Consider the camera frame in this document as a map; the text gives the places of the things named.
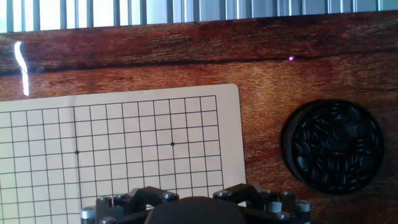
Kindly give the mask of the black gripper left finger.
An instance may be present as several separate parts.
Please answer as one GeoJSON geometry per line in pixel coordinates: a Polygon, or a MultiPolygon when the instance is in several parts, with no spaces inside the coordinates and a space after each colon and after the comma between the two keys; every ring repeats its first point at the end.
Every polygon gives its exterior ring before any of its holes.
{"type": "Polygon", "coordinates": [[[155,187],[135,188],[113,197],[98,197],[95,205],[81,209],[80,223],[117,223],[128,215],[146,211],[148,205],[154,208],[178,199],[178,194],[155,187]]]}

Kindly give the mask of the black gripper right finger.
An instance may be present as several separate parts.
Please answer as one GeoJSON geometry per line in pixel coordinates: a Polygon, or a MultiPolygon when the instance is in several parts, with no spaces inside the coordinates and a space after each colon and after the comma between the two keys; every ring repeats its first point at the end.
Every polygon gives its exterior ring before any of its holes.
{"type": "Polygon", "coordinates": [[[311,223],[310,203],[296,199],[293,192],[238,184],[215,192],[213,198],[235,204],[246,223],[311,223]]]}

